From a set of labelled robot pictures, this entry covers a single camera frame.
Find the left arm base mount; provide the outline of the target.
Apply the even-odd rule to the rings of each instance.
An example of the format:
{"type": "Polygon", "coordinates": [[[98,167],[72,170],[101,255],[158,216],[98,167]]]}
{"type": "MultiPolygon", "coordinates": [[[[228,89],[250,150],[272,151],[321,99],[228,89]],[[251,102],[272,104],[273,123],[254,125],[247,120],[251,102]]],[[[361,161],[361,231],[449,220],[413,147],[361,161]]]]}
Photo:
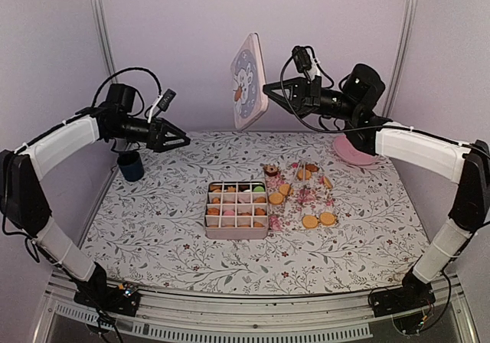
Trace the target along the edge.
{"type": "Polygon", "coordinates": [[[141,295],[135,288],[127,287],[127,285],[122,285],[120,288],[106,284],[78,283],[73,300],[79,305],[100,311],[135,317],[139,309],[141,295]]]}

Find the metal serving tongs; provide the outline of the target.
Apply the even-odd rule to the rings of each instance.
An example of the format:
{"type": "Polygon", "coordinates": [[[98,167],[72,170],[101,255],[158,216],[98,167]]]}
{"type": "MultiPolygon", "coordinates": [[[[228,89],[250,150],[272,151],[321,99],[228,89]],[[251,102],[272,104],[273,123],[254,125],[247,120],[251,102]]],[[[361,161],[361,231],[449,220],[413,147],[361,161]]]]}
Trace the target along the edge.
{"type": "Polygon", "coordinates": [[[290,183],[291,195],[300,194],[307,188],[306,164],[304,160],[298,160],[290,165],[292,171],[292,179],[290,183]]]}

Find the silver tin lid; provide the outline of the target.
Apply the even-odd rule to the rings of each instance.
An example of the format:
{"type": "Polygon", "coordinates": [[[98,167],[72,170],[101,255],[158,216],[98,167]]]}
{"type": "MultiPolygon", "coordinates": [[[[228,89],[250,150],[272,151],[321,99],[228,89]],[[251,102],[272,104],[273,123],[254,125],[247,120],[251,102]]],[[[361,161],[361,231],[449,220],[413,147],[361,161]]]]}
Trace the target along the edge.
{"type": "Polygon", "coordinates": [[[266,75],[260,38],[250,33],[240,46],[231,65],[234,102],[234,126],[244,130],[254,124],[269,107],[269,98],[263,92],[266,75]]]}

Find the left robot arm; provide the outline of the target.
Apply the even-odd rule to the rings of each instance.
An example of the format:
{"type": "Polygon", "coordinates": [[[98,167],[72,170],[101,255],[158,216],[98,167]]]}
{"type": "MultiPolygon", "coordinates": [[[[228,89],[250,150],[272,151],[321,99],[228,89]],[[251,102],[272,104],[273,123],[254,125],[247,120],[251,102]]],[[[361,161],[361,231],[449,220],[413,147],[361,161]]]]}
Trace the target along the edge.
{"type": "Polygon", "coordinates": [[[176,94],[160,93],[145,118],[131,114],[136,90],[113,84],[99,106],[89,106],[16,149],[1,151],[1,213],[12,236],[26,239],[75,281],[98,308],[114,300],[106,273],[78,246],[115,157],[102,144],[120,139],[161,153],[190,139],[160,115],[176,94]]]}

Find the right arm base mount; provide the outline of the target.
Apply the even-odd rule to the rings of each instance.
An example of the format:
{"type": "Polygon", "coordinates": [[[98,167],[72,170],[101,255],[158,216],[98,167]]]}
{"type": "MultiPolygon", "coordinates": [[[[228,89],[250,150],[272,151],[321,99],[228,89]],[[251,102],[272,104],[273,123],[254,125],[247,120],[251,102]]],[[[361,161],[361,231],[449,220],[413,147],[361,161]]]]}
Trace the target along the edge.
{"type": "Polygon", "coordinates": [[[375,317],[408,312],[422,307],[431,307],[435,301],[436,298],[431,285],[428,288],[423,288],[420,294],[411,287],[379,287],[372,289],[367,297],[367,303],[375,317]]]}

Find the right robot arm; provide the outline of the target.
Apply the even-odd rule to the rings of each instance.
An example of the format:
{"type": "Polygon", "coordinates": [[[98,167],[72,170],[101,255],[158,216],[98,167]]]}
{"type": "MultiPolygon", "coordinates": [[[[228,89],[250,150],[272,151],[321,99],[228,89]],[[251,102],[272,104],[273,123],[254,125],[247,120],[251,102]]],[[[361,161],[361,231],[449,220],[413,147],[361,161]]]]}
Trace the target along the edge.
{"type": "Polygon", "coordinates": [[[301,77],[268,83],[263,92],[298,120],[310,114],[343,120],[342,133],[359,152],[416,165],[458,186],[447,220],[397,290],[399,307],[412,309],[424,299],[425,286],[487,225],[488,144],[444,139],[376,115],[373,108],[385,85],[366,64],[356,64],[339,90],[324,88],[322,78],[304,67],[299,71],[301,77]]]}

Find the metal tin with white dividers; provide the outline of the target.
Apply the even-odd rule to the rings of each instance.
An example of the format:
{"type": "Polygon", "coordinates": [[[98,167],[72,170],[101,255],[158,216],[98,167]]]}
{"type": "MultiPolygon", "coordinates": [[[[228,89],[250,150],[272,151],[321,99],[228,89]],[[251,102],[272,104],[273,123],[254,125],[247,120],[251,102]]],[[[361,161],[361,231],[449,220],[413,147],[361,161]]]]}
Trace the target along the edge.
{"type": "Polygon", "coordinates": [[[263,181],[214,181],[207,187],[207,202],[204,212],[204,230],[211,240],[262,240],[269,232],[268,199],[263,181]],[[251,192],[239,192],[240,185],[251,185],[251,192]],[[210,192],[211,185],[221,185],[221,192],[210,192]],[[264,192],[253,192],[257,185],[264,192]],[[235,186],[236,192],[226,192],[235,186]],[[251,194],[249,204],[237,200],[239,193],[251,194]],[[224,216],[226,210],[235,211],[235,216],[224,216]]]}

